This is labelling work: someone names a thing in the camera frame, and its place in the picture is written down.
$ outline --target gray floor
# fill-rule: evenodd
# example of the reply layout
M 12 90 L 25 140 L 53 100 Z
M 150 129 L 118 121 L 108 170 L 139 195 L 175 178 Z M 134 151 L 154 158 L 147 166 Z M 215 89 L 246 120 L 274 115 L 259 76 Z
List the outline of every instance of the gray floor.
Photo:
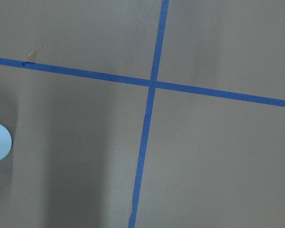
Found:
M 0 1 L 0 57 L 150 78 L 161 1 Z M 159 79 L 285 99 L 285 1 L 171 0 Z M 0 66 L 0 228 L 126 228 L 148 88 Z M 157 89 L 138 228 L 285 228 L 285 108 Z

